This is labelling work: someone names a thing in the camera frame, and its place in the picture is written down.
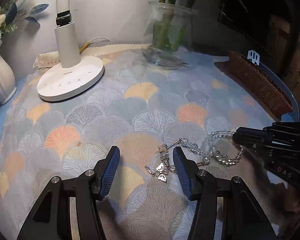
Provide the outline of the right hand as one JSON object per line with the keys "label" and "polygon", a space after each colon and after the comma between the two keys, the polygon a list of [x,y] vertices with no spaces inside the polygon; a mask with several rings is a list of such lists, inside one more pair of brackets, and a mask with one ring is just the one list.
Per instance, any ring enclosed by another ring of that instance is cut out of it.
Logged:
{"label": "right hand", "polygon": [[284,191],[283,205],[284,209],[288,212],[298,213],[300,211],[300,200],[297,196],[296,189],[290,184],[287,184]]}

